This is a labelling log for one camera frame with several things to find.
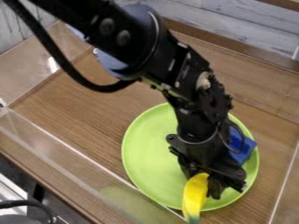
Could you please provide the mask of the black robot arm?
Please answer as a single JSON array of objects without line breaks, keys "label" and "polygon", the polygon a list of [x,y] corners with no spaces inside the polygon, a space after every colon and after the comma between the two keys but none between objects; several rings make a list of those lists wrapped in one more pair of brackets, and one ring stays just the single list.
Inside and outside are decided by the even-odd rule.
[{"label": "black robot arm", "polygon": [[[177,121],[167,142],[184,175],[207,174],[207,195],[213,199],[228,188],[241,192],[247,173],[233,158],[241,150],[229,145],[231,133],[239,128],[229,120],[232,98],[209,62],[171,34],[156,11],[144,4],[121,6],[113,0],[2,1],[81,86],[113,93],[141,81],[163,93]],[[80,74],[24,1],[50,13],[101,51],[101,62],[117,78],[115,83],[100,85]]]}]

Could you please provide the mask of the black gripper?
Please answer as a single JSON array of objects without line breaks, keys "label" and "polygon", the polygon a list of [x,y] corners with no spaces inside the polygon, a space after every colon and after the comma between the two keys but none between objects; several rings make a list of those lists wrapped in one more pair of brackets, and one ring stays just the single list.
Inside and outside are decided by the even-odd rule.
[{"label": "black gripper", "polygon": [[169,134],[165,140],[185,178],[189,179],[199,173],[208,174],[208,197],[219,200],[227,188],[240,193],[244,191],[245,170],[232,159],[217,137],[201,143],[187,143],[179,135]]}]

